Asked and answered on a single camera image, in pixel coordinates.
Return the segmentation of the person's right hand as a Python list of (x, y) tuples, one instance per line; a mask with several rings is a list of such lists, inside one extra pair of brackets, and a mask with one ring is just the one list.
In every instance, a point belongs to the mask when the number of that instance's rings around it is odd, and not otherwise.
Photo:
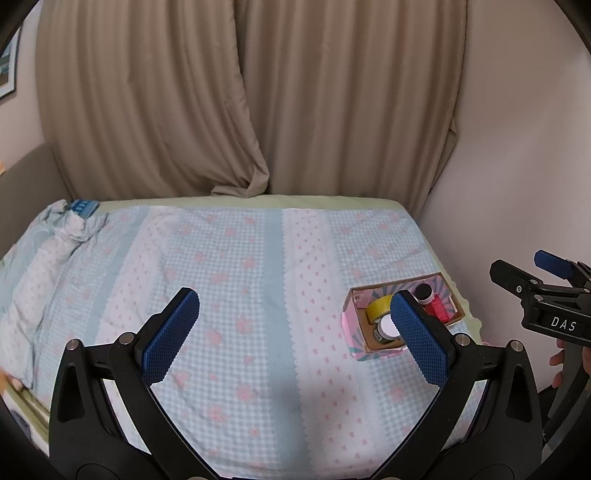
[[(565, 353), (566, 353), (565, 342), (561, 339), (557, 339), (556, 346), (559, 349), (559, 351), (556, 354), (554, 354), (553, 356), (551, 356), (549, 359), (549, 365), (552, 367), (557, 367), (557, 366), (563, 365), (564, 361), (565, 361)], [(589, 347), (584, 347), (582, 349), (581, 358), (582, 358), (582, 366), (583, 366), (585, 372), (589, 376), (591, 376), (591, 349)], [(558, 388), (561, 386), (562, 382), (563, 382), (563, 373), (558, 372), (554, 376), (551, 386), (553, 388)]]

